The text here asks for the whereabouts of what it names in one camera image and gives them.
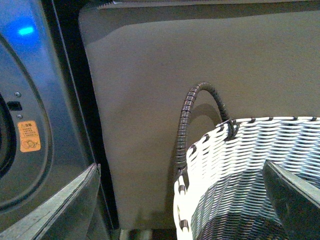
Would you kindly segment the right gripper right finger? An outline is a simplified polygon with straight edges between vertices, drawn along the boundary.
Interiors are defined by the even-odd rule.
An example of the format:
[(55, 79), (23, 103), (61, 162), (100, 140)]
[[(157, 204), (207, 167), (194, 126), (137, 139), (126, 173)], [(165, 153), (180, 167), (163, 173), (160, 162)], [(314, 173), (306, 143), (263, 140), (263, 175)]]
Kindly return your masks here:
[(290, 240), (320, 238), (320, 189), (270, 160), (262, 176), (266, 194)]

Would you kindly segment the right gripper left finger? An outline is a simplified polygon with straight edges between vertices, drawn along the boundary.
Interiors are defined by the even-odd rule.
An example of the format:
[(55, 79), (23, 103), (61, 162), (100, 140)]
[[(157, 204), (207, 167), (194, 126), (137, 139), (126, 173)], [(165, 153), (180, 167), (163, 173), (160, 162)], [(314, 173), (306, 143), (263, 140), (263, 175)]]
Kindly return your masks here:
[(27, 216), (0, 233), (2, 240), (84, 240), (101, 182), (93, 163)]

